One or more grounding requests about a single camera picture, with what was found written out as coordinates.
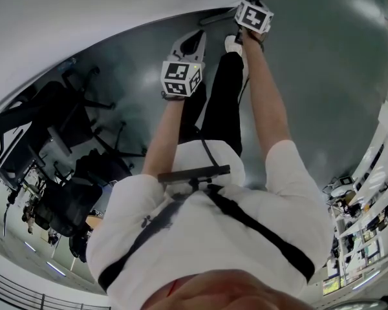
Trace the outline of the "long metal rod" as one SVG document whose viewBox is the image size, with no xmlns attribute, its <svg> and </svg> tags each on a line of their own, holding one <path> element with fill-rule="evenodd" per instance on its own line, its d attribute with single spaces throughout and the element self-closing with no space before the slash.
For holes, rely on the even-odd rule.
<svg viewBox="0 0 388 310">
<path fill-rule="evenodd" d="M 263 6 L 263 0 L 247 0 L 257 6 Z M 199 21 L 199 26 L 206 26 L 218 21 L 224 21 L 226 19 L 234 18 L 235 13 L 237 11 L 237 7 L 232 7 L 230 9 L 226 9 L 224 12 L 219 14 L 215 14 L 206 18 L 203 18 Z"/>
</svg>

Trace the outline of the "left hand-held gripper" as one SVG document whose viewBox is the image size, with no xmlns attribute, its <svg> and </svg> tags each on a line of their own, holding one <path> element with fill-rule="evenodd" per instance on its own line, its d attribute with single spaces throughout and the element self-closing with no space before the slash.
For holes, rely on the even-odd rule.
<svg viewBox="0 0 388 310">
<path fill-rule="evenodd" d="M 166 94 L 188 98 L 195 93 L 203 80 L 205 49 L 204 30 L 189 32 L 174 42 L 160 77 Z"/>
</svg>

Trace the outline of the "black metal railing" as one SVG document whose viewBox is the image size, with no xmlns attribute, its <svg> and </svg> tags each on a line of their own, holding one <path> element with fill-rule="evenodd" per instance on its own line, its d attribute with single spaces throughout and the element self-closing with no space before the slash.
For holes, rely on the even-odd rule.
<svg viewBox="0 0 388 310">
<path fill-rule="evenodd" d="M 61 300 L 23 287 L 0 274 L 0 301 L 18 310 L 112 310 L 110 306 Z"/>
</svg>

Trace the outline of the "person's right forearm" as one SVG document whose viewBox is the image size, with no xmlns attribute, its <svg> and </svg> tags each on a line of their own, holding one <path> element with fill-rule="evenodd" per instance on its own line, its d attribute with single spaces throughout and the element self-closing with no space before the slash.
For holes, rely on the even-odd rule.
<svg viewBox="0 0 388 310">
<path fill-rule="evenodd" d="M 286 108 L 260 44 L 243 37 L 250 78 L 250 97 L 263 158 L 273 146 L 290 141 Z"/>
</svg>

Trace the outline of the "person's left forearm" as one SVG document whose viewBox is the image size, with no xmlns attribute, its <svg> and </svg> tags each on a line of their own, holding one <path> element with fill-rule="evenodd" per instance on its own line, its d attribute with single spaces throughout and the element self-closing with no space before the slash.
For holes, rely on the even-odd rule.
<svg viewBox="0 0 388 310">
<path fill-rule="evenodd" d="M 169 101 L 147 150 L 142 174 L 155 178 L 172 171 L 178 146 L 183 101 Z"/>
</svg>

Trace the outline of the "person's white right shoe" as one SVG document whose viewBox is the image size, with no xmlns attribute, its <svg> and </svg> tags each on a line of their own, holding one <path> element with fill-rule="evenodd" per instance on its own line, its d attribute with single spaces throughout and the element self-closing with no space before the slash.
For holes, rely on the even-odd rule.
<svg viewBox="0 0 388 310">
<path fill-rule="evenodd" d="M 224 47 L 226 53 L 237 53 L 239 56 L 243 56 L 243 46 L 236 42 L 235 35 L 228 35 L 224 40 Z"/>
</svg>

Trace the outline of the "black office chair with headrest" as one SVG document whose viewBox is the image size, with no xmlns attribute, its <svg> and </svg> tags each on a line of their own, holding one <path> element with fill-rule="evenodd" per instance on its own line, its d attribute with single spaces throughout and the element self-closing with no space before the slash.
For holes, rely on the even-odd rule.
<svg viewBox="0 0 388 310">
<path fill-rule="evenodd" d="M 45 128 L 50 139 L 65 156 L 72 154 L 72 148 L 93 138 L 93 122 L 86 108 L 113 110 L 114 103 L 104 104 L 85 98 L 91 80 L 100 74 L 99 67 L 92 67 L 84 77 L 81 86 L 75 88 L 70 82 L 74 69 L 61 74 L 63 83 L 51 81 L 49 84 L 57 90 L 56 97 L 45 107 Z"/>
</svg>

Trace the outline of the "person's black trousers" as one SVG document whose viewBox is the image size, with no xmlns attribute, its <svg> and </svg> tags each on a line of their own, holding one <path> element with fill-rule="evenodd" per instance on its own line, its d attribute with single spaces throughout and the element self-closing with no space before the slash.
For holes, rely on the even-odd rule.
<svg viewBox="0 0 388 310">
<path fill-rule="evenodd" d="M 178 142 L 203 138 L 227 143 L 241 155 L 239 94 L 243 87 L 243 59 L 228 52 L 219 61 L 211 96 L 206 98 L 206 86 L 200 83 L 195 93 L 184 102 Z"/>
</svg>

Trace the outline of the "black chest mount bar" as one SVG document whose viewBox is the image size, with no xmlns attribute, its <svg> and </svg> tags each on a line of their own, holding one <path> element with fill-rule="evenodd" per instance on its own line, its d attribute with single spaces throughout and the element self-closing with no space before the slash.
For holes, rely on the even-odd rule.
<svg viewBox="0 0 388 310">
<path fill-rule="evenodd" d="M 164 184 L 184 183 L 190 180 L 208 180 L 226 174 L 230 174 L 230 166 L 217 165 L 159 174 L 158 181 Z"/>
</svg>

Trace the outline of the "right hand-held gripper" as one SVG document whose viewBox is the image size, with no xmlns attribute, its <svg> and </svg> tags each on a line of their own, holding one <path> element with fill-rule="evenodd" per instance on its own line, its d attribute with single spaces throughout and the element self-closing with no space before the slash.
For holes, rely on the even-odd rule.
<svg viewBox="0 0 388 310">
<path fill-rule="evenodd" d="M 270 30 L 273 16 L 265 5 L 259 6 L 252 0 L 242 0 L 234 19 L 239 26 L 263 34 Z"/>
</svg>

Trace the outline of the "person's white shirt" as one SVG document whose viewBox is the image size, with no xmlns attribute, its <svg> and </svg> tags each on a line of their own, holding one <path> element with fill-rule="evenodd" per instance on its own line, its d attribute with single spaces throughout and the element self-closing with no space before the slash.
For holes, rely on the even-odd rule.
<svg viewBox="0 0 388 310">
<path fill-rule="evenodd" d="M 322 268 L 332 247 L 334 228 L 295 143 L 283 140 L 269 150 L 265 191 L 242 187 L 244 167 L 230 146 L 209 141 L 208 147 L 219 163 L 232 166 L 232 176 L 218 180 L 222 196 L 302 251 L 315 269 Z M 99 278 L 104 269 L 128 254 L 144 227 L 170 203 L 171 198 L 153 176 L 139 174 L 119 181 L 87 244 L 93 277 Z M 107 294 L 119 310 L 140 310 L 154 292 L 176 279 L 227 269 L 246 271 L 292 296 L 307 285 L 307 279 L 275 245 L 223 214 L 206 194 L 197 191 L 130 256 Z"/>
</svg>

